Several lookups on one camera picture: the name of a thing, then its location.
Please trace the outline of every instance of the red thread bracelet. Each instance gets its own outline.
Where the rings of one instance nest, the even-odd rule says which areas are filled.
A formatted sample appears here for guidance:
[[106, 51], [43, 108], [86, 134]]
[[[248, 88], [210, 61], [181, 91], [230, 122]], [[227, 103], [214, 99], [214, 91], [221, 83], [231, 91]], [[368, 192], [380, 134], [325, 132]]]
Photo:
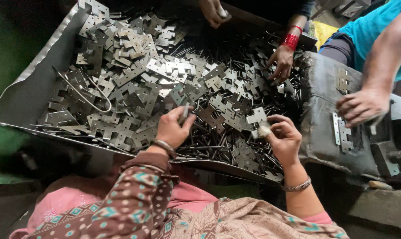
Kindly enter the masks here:
[[303, 30], [302, 30], [302, 28], [300, 26], [293, 25], [291, 28], [294, 28], [294, 27], [298, 28], [301, 31], [301, 34], [302, 34]]
[[284, 37], [284, 39], [282, 40], [280, 45], [286, 45], [290, 49], [292, 49], [292, 51], [295, 51], [296, 50], [296, 46], [298, 45], [298, 40], [299, 40], [298, 36], [296, 36], [295, 34], [292, 34], [292, 33], [288, 33]]

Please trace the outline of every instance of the hand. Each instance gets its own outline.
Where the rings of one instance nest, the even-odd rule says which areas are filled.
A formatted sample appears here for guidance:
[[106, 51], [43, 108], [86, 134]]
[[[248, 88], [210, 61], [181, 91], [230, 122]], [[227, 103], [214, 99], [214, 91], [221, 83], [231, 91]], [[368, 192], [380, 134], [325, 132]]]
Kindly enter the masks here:
[[190, 133], [190, 127], [196, 120], [195, 114], [190, 114], [182, 127], [178, 124], [178, 118], [184, 113], [185, 106], [177, 107], [161, 117], [157, 127], [156, 139], [165, 141], [173, 148], [178, 148]]
[[284, 168], [299, 163], [298, 152], [302, 135], [288, 117], [275, 114], [268, 121], [280, 121], [271, 125], [271, 133], [265, 138], [273, 147], [273, 153]]
[[279, 83], [288, 79], [291, 76], [292, 62], [293, 62], [293, 51], [286, 45], [280, 45], [277, 50], [271, 55], [270, 59], [265, 66], [265, 69], [277, 61], [276, 70], [268, 79], [277, 78]]
[[199, 0], [199, 4], [203, 15], [211, 24], [211, 27], [217, 29], [219, 25], [228, 21], [228, 19], [222, 19], [218, 15], [218, 11], [224, 11], [219, 0]]
[[389, 95], [374, 90], [361, 90], [343, 96], [337, 103], [339, 116], [347, 121], [347, 128], [384, 115], [389, 110]]

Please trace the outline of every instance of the man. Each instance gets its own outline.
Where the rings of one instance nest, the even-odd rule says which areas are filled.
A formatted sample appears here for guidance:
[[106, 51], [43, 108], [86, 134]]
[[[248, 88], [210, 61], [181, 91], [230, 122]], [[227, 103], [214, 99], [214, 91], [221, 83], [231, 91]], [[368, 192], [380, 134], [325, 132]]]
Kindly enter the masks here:
[[401, 80], [401, 0], [340, 28], [319, 54], [363, 72], [362, 89], [336, 103], [347, 128], [386, 114], [394, 80]]
[[[217, 29], [221, 24], [228, 21], [221, 17], [223, 12], [219, 0], [199, 0], [200, 8], [211, 24]], [[285, 1], [245, 1], [228, 0], [229, 3], [237, 8], [256, 14], [257, 16], [274, 21], [287, 26], [287, 35], [282, 39], [280, 46], [267, 62], [266, 68], [277, 62], [277, 67], [269, 79], [279, 79], [280, 82], [287, 79], [291, 74], [293, 52], [298, 44], [298, 38], [310, 17], [311, 8], [314, 0], [285, 0]]]

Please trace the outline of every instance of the silver bangle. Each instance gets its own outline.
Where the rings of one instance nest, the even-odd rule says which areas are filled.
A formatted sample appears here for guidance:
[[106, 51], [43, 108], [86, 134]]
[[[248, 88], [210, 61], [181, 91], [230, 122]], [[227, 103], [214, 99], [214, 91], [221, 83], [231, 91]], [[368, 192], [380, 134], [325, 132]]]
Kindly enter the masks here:
[[282, 181], [280, 181], [280, 187], [282, 188], [283, 191], [285, 192], [298, 192], [298, 191], [302, 191], [305, 188], [307, 188], [309, 185], [311, 185], [311, 178], [308, 176], [307, 181], [305, 181], [304, 183], [295, 186], [295, 187], [286, 187], [285, 186], [285, 179], [283, 178]]
[[175, 150], [165, 141], [160, 140], [160, 139], [155, 139], [150, 144], [163, 148], [166, 151], [166, 153], [168, 154], [168, 156], [171, 159], [175, 160], [175, 158], [176, 158]]

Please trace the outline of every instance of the dark cloth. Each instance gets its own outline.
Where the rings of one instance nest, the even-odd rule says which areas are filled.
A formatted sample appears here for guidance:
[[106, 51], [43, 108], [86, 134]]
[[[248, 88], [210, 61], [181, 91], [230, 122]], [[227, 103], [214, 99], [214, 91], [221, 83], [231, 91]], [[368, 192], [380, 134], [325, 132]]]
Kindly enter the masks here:
[[260, 1], [260, 0], [224, 0], [223, 2], [237, 8], [253, 13], [262, 18], [286, 26], [290, 17], [295, 14], [310, 18], [314, 0], [284, 0], [284, 1]]
[[354, 43], [351, 37], [343, 32], [333, 33], [320, 47], [319, 54], [351, 68], [354, 67]]

